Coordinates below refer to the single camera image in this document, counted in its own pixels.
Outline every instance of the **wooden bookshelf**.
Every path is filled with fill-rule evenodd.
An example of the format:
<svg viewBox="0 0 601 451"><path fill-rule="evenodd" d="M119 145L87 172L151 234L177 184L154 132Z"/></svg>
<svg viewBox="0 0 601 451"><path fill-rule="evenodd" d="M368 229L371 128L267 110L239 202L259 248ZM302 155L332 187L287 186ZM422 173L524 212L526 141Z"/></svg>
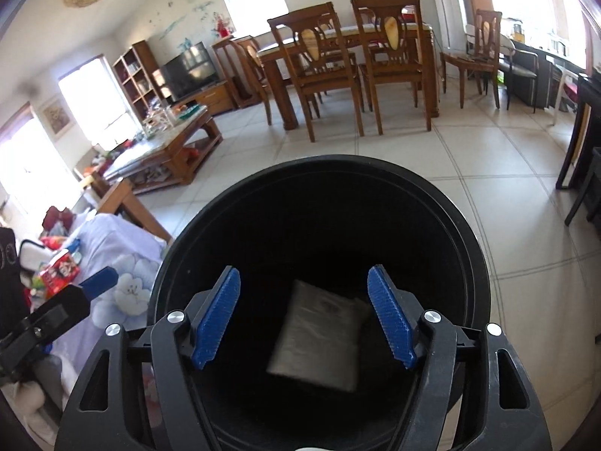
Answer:
<svg viewBox="0 0 601 451"><path fill-rule="evenodd" d="M153 73L159 68L146 41L133 44L115 64L113 70L131 107L140 121L146 119L151 102L163 100Z"/></svg>

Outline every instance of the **red box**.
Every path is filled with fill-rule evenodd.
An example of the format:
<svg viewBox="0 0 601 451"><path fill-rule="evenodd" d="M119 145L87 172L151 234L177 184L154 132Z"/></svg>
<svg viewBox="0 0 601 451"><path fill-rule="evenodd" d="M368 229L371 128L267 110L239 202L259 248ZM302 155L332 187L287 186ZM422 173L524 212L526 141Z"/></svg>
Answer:
<svg viewBox="0 0 601 451"><path fill-rule="evenodd" d="M46 286L46 298L53 297L69 285L77 275L79 266L67 250L62 250L52 258L50 264L40 272L40 278Z"/></svg>

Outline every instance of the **television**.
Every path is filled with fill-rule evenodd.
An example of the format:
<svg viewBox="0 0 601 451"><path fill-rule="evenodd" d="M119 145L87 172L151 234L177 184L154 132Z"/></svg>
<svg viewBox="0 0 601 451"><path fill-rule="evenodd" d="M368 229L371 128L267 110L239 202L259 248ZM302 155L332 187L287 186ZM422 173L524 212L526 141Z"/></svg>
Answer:
<svg viewBox="0 0 601 451"><path fill-rule="evenodd" d="M163 96L172 101L179 101L219 81L217 70L202 42L161 66L153 76Z"/></svg>

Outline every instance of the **tv stand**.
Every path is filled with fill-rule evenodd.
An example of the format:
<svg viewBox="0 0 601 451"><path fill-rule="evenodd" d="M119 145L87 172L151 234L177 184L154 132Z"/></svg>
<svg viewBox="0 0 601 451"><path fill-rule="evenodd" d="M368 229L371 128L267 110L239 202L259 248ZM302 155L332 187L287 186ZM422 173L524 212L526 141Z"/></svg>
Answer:
<svg viewBox="0 0 601 451"><path fill-rule="evenodd" d="M182 105L191 101L208 107L208 112L211 115L223 114L236 107L225 81L220 81L202 91L190 93L181 100L178 100L174 105Z"/></svg>

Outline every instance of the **wooden dining table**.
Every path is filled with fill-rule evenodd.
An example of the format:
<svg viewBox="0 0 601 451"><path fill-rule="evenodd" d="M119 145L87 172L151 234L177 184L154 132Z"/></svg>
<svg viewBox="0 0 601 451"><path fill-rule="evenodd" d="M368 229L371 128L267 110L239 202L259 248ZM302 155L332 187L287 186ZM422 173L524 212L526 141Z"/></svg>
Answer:
<svg viewBox="0 0 601 451"><path fill-rule="evenodd" d="M424 80L424 100L426 107L430 111L431 117L438 117L438 79L436 77L436 57L434 54L434 32L432 27L428 24L423 24L424 33L426 38L424 39L423 52L418 53L420 55L421 62L424 66L426 79ZM364 24L363 30L366 33L375 32L373 24ZM342 35L346 39L346 47L358 47L361 45L359 40L359 27L352 25L341 28ZM407 24L407 37L417 39L417 24ZM336 31L334 29L328 29L324 32L326 39L335 39ZM288 51L292 51L298 54L296 46L292 38L285 39L284 45ZM264 47L257 53L258 58L263 65L265 71L265 77L269 82L271 92L275 99L275 103L278 106L279 112L284 122L284 128L286 130L296 129L299 125L294 112L294 107L290 101L288 90L286 85L290 83L289 80L284 80L282 73L278 66L278 60L284 58L282 50L278 47L277 43Z"/></svg>

